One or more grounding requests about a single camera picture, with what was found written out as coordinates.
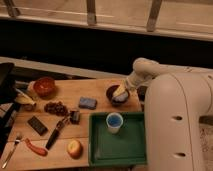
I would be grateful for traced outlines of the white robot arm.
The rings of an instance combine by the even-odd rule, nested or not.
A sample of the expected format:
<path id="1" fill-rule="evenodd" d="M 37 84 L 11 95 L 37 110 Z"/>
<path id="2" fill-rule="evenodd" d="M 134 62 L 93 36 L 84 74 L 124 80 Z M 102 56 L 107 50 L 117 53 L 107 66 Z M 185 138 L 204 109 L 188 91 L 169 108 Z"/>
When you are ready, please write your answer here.
<path id="1" fill-rule="evenodd" d="M 143 84 L 148 171 L 205 171 L 199 119 L 213 115 L 213 69 L 138 58 L 116 92 Z"/>

